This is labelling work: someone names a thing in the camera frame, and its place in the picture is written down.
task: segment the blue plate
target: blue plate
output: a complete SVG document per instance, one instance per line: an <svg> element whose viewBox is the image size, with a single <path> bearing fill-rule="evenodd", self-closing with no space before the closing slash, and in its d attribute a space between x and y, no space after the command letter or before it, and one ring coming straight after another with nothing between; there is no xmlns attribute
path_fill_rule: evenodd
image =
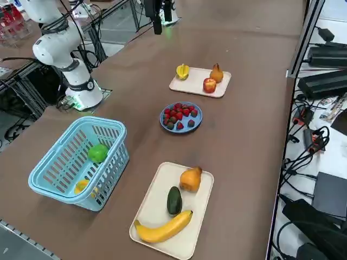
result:
<svg viewBox="0 0 347 260"><path fill-rule="evenodd" d="M193 118L190 114L189 114L189 116L184 116L184 115L183 115L183 119L182 119L182 120L178 120L178 121L175 123L175 126L173 127L173 130L170 130L170 129L168 129L168 128L166 127L166 125L164 125L164 123L163 123L164 111L165 111L165 109L167 109L167 108L173 108L173 107L175 106L175 104L177 104L177 103L181 103L181 104L187 105L187 106L194 106L195 109L197 110L197 116L196 116L195 118ZM194 127L188 127L188 121L191 120L191 119L195 122ZM195 105L194 103L191 103L191 102L176 102L176 103L174 103L174 104L168 105L167 107L165 107L165 108L163 109L163 111L160 113L159 121L160 121L160 124L162 125L162 127L164 127L166 130L168 130L168 131L171 132L171 133L177 133L177 134L188 133L188 132L191 132L191 131L193 131L193 130L195 130L196 128L199 127L199 125L200 125L200 123L201 123L201 121L202 121L202 111L201 111L201 109L200 109L197 105ZM183 129L181 129L181 130L176 130L176 126L177 126L178 122L181 122L181 123L183 124L183 126L184 126Z"/></svg>

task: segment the white tray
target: white tray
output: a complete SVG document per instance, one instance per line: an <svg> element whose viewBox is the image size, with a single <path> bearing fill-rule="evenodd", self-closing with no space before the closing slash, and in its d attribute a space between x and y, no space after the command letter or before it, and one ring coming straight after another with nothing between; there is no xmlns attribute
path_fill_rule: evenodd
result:
<svg viewBox="0 0 347 260"><path fill-rule="evenodd" d="M223 71L224 76L222 82L218 83L216 90L209 94L204 92L203 82L204 79L210 77L211 71L211 69L189 68L188 78L186 80L180 80L176 75L171 81L169 88L174 91L210 96L212 98L221 98L227 90L232 75L229 72Z"/></svg>
<svg viewBox="0 0 347 260"><path fill-rule="evenodd" d="M183 201L182 211L192 210L193 216L190 223L177 235L164 242L151 244L139 238L133 224L137 219L149 228L157 228L172 219L166 209L168 193L172 186L179 187L179 178L187 169L189 168L171 162L160 164L129 229L129 235L135 242L181 260L189 259L194 254L214 182L211 173L202 172L200 188L196 193L183 191L179 188Z"/></svg>

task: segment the cucumber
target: cucumber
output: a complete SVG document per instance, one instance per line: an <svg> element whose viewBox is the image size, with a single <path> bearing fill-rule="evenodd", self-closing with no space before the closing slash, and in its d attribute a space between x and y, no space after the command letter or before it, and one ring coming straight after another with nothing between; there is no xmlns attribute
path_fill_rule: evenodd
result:
<svg viewBox="0 0 347 260"><path fill-rule="evenodd" d="M168 202L166 204L170 215L177 215L182 210L182 197L177 187L172 187L168 194Z"/></svg>

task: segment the red apple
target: red apple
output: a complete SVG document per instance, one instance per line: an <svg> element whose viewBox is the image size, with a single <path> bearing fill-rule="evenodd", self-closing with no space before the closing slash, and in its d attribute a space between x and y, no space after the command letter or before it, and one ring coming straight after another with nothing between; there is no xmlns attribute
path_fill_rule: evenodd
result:
<svg viewBox="0 0 347 260"><path fill-rule="evenodd" d="M208 77L207 79L204 79L203 86L206 93L213 93L216 90L217 82Z"/></svg>

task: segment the yellow banana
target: yellow banana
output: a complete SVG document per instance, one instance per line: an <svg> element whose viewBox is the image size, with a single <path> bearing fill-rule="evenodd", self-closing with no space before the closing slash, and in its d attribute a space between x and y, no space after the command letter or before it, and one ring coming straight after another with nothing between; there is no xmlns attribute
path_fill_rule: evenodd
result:
<svg viewBox="0 0 347 260"><path fill-rule="evenodd" d="M191 210L183 211L165 225L156 229L142 226L138 220L135 220L134 225L137 234L143 241L149 243L159 243L168 240L182 231L185 226L189 224L192 215L193 212Z"/></svg>

